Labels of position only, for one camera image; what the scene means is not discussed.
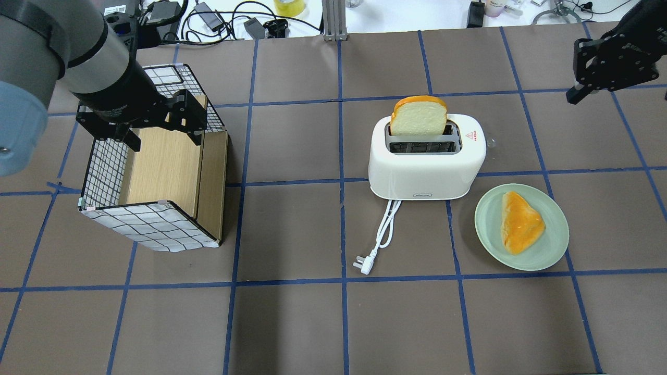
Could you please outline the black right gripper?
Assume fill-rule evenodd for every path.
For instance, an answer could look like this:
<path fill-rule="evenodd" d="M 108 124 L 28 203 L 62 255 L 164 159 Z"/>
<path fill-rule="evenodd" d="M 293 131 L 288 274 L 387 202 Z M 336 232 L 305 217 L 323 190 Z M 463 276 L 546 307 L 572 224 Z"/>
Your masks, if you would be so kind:
<path fill-rule="evenodd" d="M 640 1 L 625 14 L 612 35 L 579 39 L 574 45 L 576 85 L 565 97 L 579 104 L 592 92 L 615 92 L 659 78 L 665 56 L 666 2 Z"/>

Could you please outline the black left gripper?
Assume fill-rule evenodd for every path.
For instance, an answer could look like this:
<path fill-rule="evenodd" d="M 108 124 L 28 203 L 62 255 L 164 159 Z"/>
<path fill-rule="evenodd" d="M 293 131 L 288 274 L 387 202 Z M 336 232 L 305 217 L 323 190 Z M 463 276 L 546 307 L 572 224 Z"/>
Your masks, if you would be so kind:
<path fill-rule="evenodd" d="M 113 140 L 139 152 L 141 140 L 131 128 L 159 127 L 185 133 L 194 145 L 202 145 L 207 130 L 207 96 L 178 90 L 169 99 L 158 92 L 138 62 L 130 62 L 107 88 L 71 92 L 80 102 L 76 121 L 97 141 Z"/>

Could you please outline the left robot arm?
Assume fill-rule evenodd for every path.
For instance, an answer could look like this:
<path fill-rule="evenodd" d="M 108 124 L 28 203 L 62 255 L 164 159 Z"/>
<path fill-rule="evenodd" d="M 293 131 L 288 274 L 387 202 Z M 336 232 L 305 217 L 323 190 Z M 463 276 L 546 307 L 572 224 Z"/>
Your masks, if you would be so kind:
<path fill-rule="evenodd" d="M 55 83 L 80 102 L 77 121 L 96 139 L 140 151 L 135 129 L 186 133 L 202 144 L 206 109 L 188 90 L 160 94 L 136 51 L 160 45 L 180 15 L 103 14 L 90 1 L 2 1 L 2 176 L 30 163 L 47 126 Z"/>

